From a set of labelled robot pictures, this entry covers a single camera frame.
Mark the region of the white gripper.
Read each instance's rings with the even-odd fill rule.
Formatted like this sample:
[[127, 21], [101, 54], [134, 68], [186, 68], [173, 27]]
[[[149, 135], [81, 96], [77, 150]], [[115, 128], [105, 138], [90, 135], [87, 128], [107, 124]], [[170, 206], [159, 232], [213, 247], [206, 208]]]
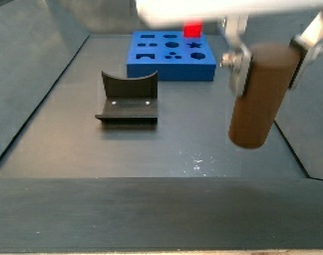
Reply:
[[[237, 97], [245, 91], [252, 61], [250, 51], [241, 40], [248, 17], [238, 15], [256, 16], [321, 7], [323, 0], [137, 0], [138, 15], [153, 28], [224, 17], [221, 35], [229, 51], [222, 54], [220, 66], [230, 71], [229, 87]], [[307, 67], [323, 53], [323, 10], [289, 45], [300, 52], [300, 62], [289, 85], [291, 89], [296, 89]]]

